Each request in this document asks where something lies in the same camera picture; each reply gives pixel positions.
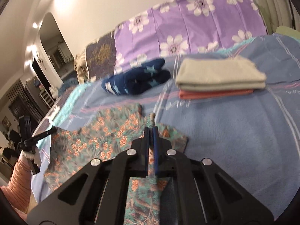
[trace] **gloved hand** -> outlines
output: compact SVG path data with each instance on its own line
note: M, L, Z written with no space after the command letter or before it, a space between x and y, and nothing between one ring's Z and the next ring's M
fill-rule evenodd
M26 151L21 151L20 159L26 165L28 165L28 160L27 159L33 160L34 163L37 164L38 167L40 167L42 165L42 161L41 161L41 157L40 157L40 151L37 147L35 147L35 154L29 153L29 152L26 152Z

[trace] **green floral garment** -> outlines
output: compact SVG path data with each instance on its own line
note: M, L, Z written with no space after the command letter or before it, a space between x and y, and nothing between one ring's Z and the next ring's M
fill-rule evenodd
M57 189L91 159L107 161L143 137L144 128L154 126L154 114L143 118L141 110L139 104L105 109L78 131L58 128L51 137L50 164L44 174L50 189ZM156 126L174 149L184 151L187 137L170 126ZM153 150L149 150L148 176L130 178L124 224L159 224L159 197L167 182L155 177Z

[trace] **metal bolt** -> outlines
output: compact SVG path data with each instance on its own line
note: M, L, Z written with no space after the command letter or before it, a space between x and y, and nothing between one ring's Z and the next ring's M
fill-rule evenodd
M134 156L137 153L137 151L135 149L129 149L126 151L126 153L128 156Z
M91 160L91 165L92 166L98 166L98 165L100 165L100 163L101 163L101 160L100 159L93 159L93 160Z
M176 154L176 151L174 149L167 150L167 155L174 156Z
M204 158L202 160L202 163L205 165L205 166L210 166L212 164L212 160L210 160L209 158Z

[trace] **person's arm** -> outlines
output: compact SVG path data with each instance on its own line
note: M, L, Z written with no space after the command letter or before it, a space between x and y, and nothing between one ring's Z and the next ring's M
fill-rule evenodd
M38 149L36 149L35 155L22 151L20 158L13 169L13 174L8 186L1 187L1 190L10 204L22 212L26 212L31 196L31 169L28 165L27 158L34 159L34 162L36 162L38 166L41 166L41 159L39 156Z

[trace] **blue bedsheet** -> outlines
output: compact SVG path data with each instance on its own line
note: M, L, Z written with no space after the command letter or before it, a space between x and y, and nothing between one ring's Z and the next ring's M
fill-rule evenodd
M60 125L75 130L87 124L102 108L139 102L144 115L156 113L156 122L174 126L189 137L185 154L195 160L213 159L244 188L266 205L277 218L300 186L300 46L291 37L257 37L243 45L193 58L226 58L241 55L267 75L267 88L248 96L206 100L180 100L174 80L139 96L114 96L95 82L76 101ZM184 56L166 59L176 78ZM50 141L41 146L41 173L31 183L35 198L50 192L43 181ZM162 194L172 196L168 187ZM171 210L161 214L169 219Z

